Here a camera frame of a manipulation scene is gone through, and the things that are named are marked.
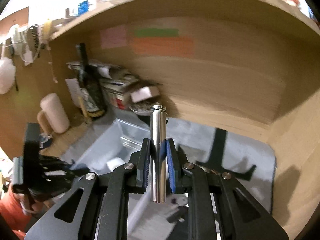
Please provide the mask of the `bowl of small trinkets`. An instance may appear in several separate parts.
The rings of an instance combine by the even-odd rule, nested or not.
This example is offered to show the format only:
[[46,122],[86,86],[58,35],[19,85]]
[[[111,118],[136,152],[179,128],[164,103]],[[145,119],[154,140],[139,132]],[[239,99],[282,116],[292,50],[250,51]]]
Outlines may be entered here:
[[129,109],[139,116],[149,116],[152,113],[152,106],[156,103],[150,100],[143,100],[129,105]]

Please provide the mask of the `stack of books and papers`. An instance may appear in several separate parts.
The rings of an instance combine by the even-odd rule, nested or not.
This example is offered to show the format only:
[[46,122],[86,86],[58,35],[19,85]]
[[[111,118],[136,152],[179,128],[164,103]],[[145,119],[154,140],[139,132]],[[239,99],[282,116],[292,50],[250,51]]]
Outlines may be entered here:
[[[138,76],[122,66],[89,60],[89,64],[98,70],[99,83],[103,92],[105,104],[111,104],[119,109],[127,109],[130,104],[130,93],[140,82]],[[79,61],[67,63],[69,69],[75,71],[78,79]]]

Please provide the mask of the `grey felt mat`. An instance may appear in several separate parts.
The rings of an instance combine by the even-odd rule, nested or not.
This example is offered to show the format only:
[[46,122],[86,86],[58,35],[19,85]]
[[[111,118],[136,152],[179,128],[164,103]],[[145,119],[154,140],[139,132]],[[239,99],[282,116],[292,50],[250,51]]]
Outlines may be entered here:
[[[61,158],[75,163],[84,152],[83,149],[77,149],[76,143],[85,138],[85,147],[91,146],[106,127],[117,119],[150,127],[148,116],[112,109],[106,116],[93,122]],[[214,127],[176,118],[169,119],[167,137],[174,140],[177,148],[182,148],[192,163],[214,170],[224,168],[237,176],[249,172],[249,176],[241,180],[242,185],[267,211],[272,210],[276,158],[270,146],[249,137],[232,132],[219,132]]]

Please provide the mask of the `silver metal cylinder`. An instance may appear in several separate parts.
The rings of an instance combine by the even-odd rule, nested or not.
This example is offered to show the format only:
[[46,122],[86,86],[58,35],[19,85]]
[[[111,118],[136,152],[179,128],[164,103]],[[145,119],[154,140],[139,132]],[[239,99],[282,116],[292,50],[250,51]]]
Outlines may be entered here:
[[153,105],[151,110],[151,199],[155,203],[164,203],[167,187],[167,113],[162,105]]

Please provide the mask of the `white paper note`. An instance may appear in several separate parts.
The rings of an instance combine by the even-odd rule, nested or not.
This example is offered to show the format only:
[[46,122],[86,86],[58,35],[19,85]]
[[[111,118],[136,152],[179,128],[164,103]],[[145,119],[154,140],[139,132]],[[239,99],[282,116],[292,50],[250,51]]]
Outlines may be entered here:
[[77,79],[65,79],[66,85],[68,87],[69,93],[72,98],[72,102],[78,108],[81,107],[80,105],[80,97],[82,97],[80,86],[78,84]]

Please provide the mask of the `clear plastic bin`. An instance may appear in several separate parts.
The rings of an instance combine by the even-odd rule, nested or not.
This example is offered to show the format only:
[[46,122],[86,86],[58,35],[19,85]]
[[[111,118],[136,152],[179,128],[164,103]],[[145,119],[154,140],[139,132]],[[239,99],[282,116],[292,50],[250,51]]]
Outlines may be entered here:
[[[91,146],[85,138],[76,143],[83,154],[76,166],[86,165],[98,175],[115,170],[127,163],[131,154],[141,149],[144,138],[150,136],[146,125],[115,120]],[[163,204],[151,201],[151,190],[129,195],[127,223],[128,239],[188,239],[188,197],[186,194],[167,194]]]

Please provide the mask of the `orange sticky note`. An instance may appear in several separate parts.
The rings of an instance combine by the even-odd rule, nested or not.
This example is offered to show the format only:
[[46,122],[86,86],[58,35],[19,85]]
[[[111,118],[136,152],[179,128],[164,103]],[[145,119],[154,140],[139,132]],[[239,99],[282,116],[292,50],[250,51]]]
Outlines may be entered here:
[[193,57],[194,41],[188,37],[133,38],[130,47],[135,54],[147,56]]

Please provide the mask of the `dark wine bottle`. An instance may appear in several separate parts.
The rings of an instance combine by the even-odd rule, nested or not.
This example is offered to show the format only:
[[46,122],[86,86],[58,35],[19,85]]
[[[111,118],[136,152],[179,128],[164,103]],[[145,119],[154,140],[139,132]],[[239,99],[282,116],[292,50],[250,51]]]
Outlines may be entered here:
[[89,116],[93,120],[97,120],[107,112],[107,106],[99,83],[98,70],[95,66],[89,64],[84,43],[77,44],[76,50],[80,57],[78,83],[85,103],[85,108]]

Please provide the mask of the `pink sticky note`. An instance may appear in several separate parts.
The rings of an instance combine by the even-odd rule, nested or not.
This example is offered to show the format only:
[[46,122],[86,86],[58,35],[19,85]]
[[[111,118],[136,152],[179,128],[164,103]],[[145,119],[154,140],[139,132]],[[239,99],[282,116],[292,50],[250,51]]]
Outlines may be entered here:
[[121,48],[127,46],[126,25],[119,25],[101,30],[100,45],[102,49]]

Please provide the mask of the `green sticky note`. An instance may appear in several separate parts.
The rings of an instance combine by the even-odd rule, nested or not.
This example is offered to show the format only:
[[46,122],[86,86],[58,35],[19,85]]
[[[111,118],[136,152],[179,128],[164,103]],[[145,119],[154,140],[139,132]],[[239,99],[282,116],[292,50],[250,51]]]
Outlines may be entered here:
[[135,37],[179,37],[178,29],[143,28],[135,29]]

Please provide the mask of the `cream pink mug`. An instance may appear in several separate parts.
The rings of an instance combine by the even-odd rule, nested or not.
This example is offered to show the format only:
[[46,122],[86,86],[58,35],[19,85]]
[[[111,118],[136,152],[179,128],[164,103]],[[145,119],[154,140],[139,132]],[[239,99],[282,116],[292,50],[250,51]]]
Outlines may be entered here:
[[70,127],[69,118],[56,93],[45,96],[40,101],[41,110],[37,114],[37,121],[46,134],[62,134]]

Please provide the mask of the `white card on bowl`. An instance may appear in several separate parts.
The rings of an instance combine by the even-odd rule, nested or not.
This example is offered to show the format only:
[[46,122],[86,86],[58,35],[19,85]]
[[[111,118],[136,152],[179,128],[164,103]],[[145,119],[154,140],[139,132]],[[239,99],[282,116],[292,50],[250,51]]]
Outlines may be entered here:
[[156,86],[145,86],[138,90],[135,90],[131,94],[131,100],[133,103],[155,98],[160,95],[159,89]]

